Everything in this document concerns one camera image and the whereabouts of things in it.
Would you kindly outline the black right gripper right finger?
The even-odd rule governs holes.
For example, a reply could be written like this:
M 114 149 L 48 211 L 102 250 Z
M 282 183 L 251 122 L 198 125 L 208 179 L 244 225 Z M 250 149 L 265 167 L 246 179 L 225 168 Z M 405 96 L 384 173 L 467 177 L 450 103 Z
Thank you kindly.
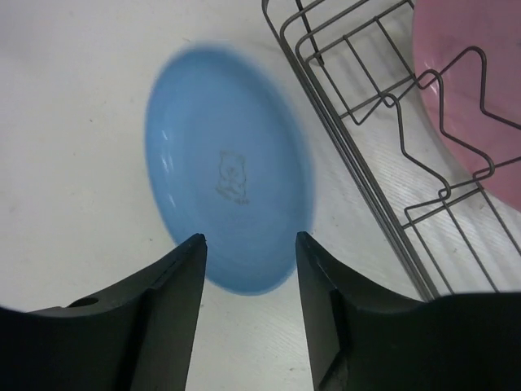
M 296 237 L 316 390 L 517 390 L 520 295 L 465 293 L 422 302 Z

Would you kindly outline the blue plastic plate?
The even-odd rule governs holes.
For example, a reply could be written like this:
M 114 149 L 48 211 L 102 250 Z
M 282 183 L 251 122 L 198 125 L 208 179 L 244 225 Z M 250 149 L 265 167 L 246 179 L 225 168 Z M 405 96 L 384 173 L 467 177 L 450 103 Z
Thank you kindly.
M 200 44 L 175 54 L 151 90 L 147 172 L 172 239 L 205 236 L 207 278 L 257 296 L 296 267 L 315 214 L 313 159 L 282 91 L 249 58 Z

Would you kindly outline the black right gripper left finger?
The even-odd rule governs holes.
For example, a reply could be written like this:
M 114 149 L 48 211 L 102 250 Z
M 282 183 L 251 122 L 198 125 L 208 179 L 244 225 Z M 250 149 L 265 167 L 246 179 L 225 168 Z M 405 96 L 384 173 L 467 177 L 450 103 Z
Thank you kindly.
M 2 389 L 183 390 L 206 263 L 196 234 L 68 306 L 2 309 Z

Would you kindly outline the pink plastic plate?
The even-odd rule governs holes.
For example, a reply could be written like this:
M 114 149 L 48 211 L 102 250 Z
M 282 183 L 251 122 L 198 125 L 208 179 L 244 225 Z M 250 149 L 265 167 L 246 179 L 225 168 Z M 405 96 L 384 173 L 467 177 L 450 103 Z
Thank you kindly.
M 433 126 L 470 173 L 494 174 L 483 187 L 520 208 L 520 3 L 418 1 L 414 71 Z

